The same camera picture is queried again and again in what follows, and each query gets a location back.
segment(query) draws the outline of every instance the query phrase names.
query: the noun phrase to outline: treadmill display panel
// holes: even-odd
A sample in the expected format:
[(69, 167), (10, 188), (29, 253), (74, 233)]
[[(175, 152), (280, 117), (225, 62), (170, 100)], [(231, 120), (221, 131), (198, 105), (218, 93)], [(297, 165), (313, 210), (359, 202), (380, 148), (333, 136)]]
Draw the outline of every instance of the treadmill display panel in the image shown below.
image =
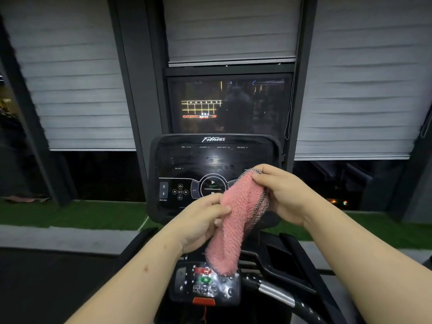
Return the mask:
[(164, 143), (156, 153), (159, 209), (181, 210), (193, 200), (224, 193), (245, 169), (271, 163), (271, 144)]

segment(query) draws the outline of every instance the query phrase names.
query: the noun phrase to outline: hand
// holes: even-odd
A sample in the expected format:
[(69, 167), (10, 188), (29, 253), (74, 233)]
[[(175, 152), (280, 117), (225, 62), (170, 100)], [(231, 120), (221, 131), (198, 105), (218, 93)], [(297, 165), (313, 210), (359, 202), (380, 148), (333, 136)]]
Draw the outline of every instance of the hand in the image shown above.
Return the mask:
[(271, 190), (269, 210), (276, 212), (287, 222), (304, 226), (309, 216), (319, 211), (319, 207), (328, 203), (297, 176), (282, 169), (261, 164), (255, 166), (263, 174), (252, 177), (258, 184)]
[(219, 204), (221, 197), (221, 193), (215, 193), (192, 202), (163, 228), (180, 241), (184, 254), (202, 246), (221, 223), (219, 218), (231, 212)]

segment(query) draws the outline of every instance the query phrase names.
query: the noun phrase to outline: pink towel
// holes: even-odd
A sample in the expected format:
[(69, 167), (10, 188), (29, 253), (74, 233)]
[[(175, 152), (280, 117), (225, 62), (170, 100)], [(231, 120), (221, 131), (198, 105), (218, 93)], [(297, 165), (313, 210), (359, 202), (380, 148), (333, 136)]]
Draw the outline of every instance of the pink towel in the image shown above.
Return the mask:
[(223, 194), (221, 205), (230, 206), (231, 213), (216, 229), (206, 249), (206, 259), (211, 267), (223, 276), (237, 271), (241, 243), (245, 234), (255, 226), (270, 204), (266, 188), (252, 179), (257, 169), (247, 169)]

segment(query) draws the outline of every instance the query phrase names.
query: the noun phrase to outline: roller shade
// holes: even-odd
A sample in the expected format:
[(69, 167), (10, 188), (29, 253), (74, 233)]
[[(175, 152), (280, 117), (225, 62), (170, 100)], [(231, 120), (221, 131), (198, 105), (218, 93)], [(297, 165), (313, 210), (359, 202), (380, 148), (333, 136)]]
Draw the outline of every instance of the roller shade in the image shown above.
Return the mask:
[(50, 149), (135, 149), (107, 0), (1, 0)]
[(295, 57), (300, 0), (163, 0), (170, 63)]
[(318, 0), (295, 158), (408, 158), (431, 50), (432, 0)]

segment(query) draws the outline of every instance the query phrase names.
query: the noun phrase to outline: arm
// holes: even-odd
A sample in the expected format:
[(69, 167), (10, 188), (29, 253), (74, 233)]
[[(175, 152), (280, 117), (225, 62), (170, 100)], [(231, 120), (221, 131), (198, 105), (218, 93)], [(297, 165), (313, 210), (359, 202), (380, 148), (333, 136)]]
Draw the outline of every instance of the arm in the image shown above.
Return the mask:
[(186, 207), (66, 323), (152, 323), (178, 258), (204, 244), (215, 219), (230, 212), (220, 196)]
[(259, 165), (273, 209), (311, 234), (369, 324), (432, 323), (432, 272), (383, 242), (298, 177)]

